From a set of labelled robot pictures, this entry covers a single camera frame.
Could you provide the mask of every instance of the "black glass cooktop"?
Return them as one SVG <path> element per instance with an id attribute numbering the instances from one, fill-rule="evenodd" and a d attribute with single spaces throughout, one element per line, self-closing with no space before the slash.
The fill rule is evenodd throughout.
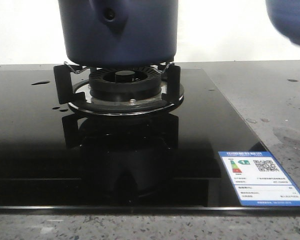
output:
<path id="1" fill-rule="evenodd" d="M 218 152 L 267 150 L 202 69 L 181 83 L 170 113 L 86 118 L 52 69 L 1 70 L 0 212 L 300 214 L 240 205 Z"/>

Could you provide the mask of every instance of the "gas stove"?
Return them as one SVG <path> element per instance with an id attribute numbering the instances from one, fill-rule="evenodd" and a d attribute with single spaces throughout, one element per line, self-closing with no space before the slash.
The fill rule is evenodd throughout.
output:
<path id="1" fill-rule="evenodd" d="M 240 195 L 233 174 L 250 158 L 236 155 L 271 154 L 202 69 L 183 68 L 176 102 L 134 111 L 142 114 L 78 109 L 72 97 L 91 92 L 87 72 L 72 74 L 74 92 L 62 99 L 56 71 L 22 69 L 0 70 L 0 212 L 300 214 L 300 204 L 247 204 Z M 133 99 L 120 108 L 135 109 Z"/>
<path id="2" fill-rule="evenodd" d="M 71 73 L 90 70 L 87 80 L 73 85 Z M 58 65 L 53 68 L 58 100 L 87 116 L 131 116 L 171 111 L 184 99 L 181 68 L 165 65 L 96 68 Z"/>

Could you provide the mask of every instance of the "granite countertop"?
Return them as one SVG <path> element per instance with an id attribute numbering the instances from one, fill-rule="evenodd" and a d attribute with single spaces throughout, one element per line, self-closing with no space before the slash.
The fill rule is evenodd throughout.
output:
<path id="1" fill-rule="evenodd" d="M 180 65 L 207 72 L 300 188 L 300 60 Z M 300 216 L 0 214 L 0 239 L 298 240 Z"/>

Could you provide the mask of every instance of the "blue bowl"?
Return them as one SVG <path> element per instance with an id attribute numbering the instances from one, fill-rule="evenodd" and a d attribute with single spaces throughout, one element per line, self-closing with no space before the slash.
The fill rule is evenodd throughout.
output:
<path id="1" fill-rule="evenodd" d="M 273 26 L 300 45 L 300 0 L 265 0 Z"/>

